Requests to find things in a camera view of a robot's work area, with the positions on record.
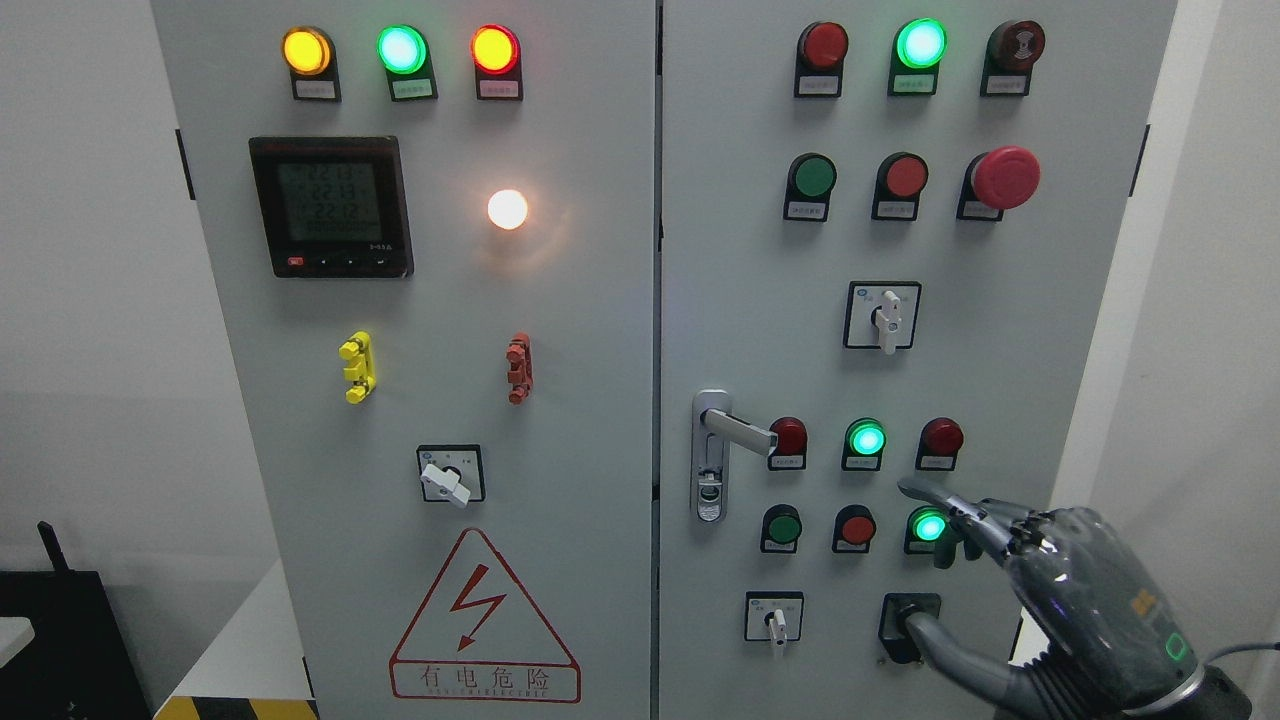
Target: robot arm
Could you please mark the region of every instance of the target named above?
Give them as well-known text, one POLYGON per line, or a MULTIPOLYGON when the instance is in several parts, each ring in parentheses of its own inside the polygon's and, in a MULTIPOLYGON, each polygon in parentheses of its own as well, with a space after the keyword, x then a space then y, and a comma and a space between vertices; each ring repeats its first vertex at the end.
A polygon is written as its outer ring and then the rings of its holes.
POLYGON ((1248 698, 1221 670, 1201 664, 1165 594, 1093 510, 974 503, 918 478, 899 489, 947 512, 936 565, 950 565, 961 542, 970 560, 986 552, 1050 638, 1048 652, 1012 667, 960 647, 922 609, 902 607, 902 632, 952 682, 1027 720, 1248 719, 1248 698))

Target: electrical hazard warning sign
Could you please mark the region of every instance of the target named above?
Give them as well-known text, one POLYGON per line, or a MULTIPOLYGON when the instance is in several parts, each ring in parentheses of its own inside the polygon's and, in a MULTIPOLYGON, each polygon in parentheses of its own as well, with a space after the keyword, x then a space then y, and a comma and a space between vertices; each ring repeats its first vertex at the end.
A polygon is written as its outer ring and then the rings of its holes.
POLYGON ((389 662, 404 700, 579 702, 582 671, 479 528, 458 536, 389 662))

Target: lightning bolt symbol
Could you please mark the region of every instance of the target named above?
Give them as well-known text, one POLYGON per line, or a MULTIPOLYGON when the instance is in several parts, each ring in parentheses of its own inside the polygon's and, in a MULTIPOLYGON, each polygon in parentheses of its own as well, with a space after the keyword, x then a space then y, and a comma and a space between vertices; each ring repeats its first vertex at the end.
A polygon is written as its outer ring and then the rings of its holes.
POLYGON ((486 620, 489 620, 489 616, 493 615, 494 610, 498 610, 498 606, 502 605, 502 601, 507 600, 507 593, 502 593, 502 594, 495 594, 493 597, 485 597, 481 600, 472 600, 470 602, 466 601, 467 596, 471 594, 471 591, 476 589, 476 585, 480 584, 480 580, 484 579, 485 573, 488 571, 489 571, 488 565, 476 565, 476 569, 471 571, 471 579, 467 580, 467 584, 462 587, 462 592, 458 593, 458 598, 454 600, 453 606, 449 607, 449 612, 457 612, 458 610, 476 607, 477 605, 485 605, 485 603, 489 605, 489 610, 485 610, 484 615, 480 616, 480 621, 476 623, 476 626, 471 628, 470 633, 462 635, 462 638, 458 639, 458 652, 462 652, 463 650, 467 648, 467 646, 476 642, 475 641, 476 630, 479 630, 480 626, 484 625, 486 620))

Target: green indicator light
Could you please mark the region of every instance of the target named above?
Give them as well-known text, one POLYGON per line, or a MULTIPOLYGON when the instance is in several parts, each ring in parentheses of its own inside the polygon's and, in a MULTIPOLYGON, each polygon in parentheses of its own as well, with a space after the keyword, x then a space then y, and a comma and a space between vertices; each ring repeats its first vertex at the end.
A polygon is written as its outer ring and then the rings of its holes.
POLYGON ((426 63, 426 41, 408 26, 390 26, 378 36, 378 56, 388 70, 411 76, 426 63))
POLYGON ((933 18, 919 18, 897 31, 896 46, 904 65, 916 70, 932 68, 947 51, 947 29, 933 18))
POLYGON ((836 167, 826 158, 809 158, 796 168, 796 190, 818 197, 836 184, 836 167))
POLYGON ((940 510, 922 507, 911 512, 911 534, 924 542, 933 542, 947 529, 947 519, 940 510))
POLYGON ((1178 633, 1169 635, 1169 639, 1165 641, 1165 652, 1169 653, 1169 657, 1172 659, 1174 662, 1180 662, 1181 659, 1187 657, 1187 651, 1189 650, 1190 646, 1188 646, 1187 641, 1184 641, 1178 633))
POLYGON ((849 430, 849 450, 858 455, 876 455, 884 448, 884 428, 876 420, 859 420, 849 430))
POLYGON ((791 544, 800 537, 800 520, 782 515, 769 521, 769 539, 778 544, 791 544))

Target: yellow-black striped floor tape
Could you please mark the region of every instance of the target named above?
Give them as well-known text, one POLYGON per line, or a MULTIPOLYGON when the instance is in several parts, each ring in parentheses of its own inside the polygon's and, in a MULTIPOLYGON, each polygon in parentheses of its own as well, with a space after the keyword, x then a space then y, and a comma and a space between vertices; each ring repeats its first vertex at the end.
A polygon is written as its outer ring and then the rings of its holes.
POLYGON ((170 697, 155 720, 317 720, 312 700, 170 697))

